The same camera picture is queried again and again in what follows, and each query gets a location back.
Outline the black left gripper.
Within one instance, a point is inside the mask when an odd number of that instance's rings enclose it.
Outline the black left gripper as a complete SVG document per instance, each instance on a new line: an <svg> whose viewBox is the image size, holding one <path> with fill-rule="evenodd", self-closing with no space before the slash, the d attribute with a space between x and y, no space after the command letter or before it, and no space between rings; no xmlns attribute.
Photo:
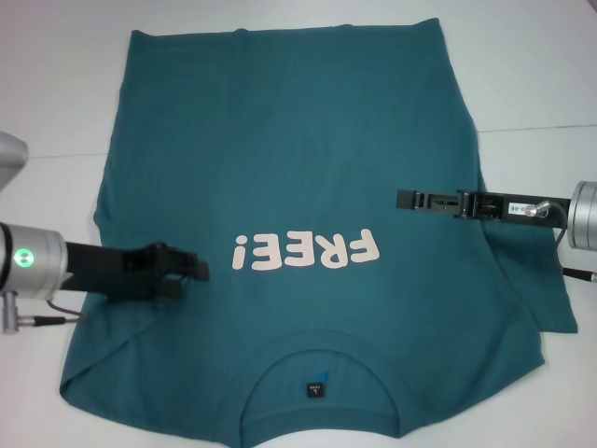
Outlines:
<svg viewBox="0 0 597 448"><path fill-rule="evenodd" d="M148 300L157 296L181 300L187 279L208 281L209 265L194 253L158 243L121 250L67 243L67 268L63 289L105 295L110 300Z"/></svg>

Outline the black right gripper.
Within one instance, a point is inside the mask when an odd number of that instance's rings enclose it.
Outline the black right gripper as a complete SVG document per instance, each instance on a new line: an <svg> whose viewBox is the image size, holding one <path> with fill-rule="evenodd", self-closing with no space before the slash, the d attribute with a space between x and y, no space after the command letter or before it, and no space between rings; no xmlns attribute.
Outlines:
<svg viewBox="0 0 597 448"><path fill-rule="evenodd" d="M396 208L458 215L466 219L562 229L567 223L567 213L571 203L570 199L544 196L472 190L459 190L458 193L459 196L400 189L397 192ZM557 203L563 211L554 211L554 207L551 206L543 216L525 215L528 205L539 205L543 202Z"/></svg>

